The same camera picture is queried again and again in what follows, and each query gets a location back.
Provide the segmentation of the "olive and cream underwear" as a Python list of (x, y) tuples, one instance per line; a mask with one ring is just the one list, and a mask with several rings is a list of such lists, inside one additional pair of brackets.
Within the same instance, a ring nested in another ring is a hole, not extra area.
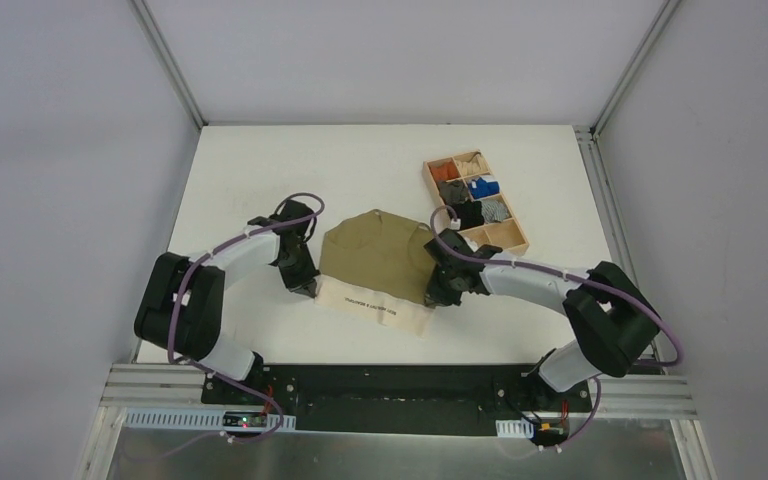
[(342, 221), (323, 236), (315, 303), (424, 337), (432, 239), (428, 225), (377, 209)]

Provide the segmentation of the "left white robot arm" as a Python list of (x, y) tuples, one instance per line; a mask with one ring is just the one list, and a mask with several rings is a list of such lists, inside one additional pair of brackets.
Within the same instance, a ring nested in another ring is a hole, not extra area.
[(265, 390), (260, 354), (224, 333), (229, 287), (261, 267), (278, 269), (284, 287), (309, 298), (320, 274), (308, 248), (320, 209), (292, 195), (269, 216), (251, 219), (236, 236), (191, 256), (166, 252), (154, 263), (134, 321), (134, 333), (167, 352), (228, 377), (226, 389), (241, 404)]

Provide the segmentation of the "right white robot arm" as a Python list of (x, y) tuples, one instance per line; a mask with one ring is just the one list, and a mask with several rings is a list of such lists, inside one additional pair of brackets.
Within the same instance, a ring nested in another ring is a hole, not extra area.
[(617, 265), (564, 271), (527, 262), (493, 245), (472, 245), (445, 229), (424, 246), (435, 263), (430, 306), (458, 306), (465, 293), (503, 296), (564, 316), (574, 339), (547, 353), (527, 374), (529, 400), (555, 408), (576, 384), (598, 375), (624, 377), (661, 328), (651, 304)]

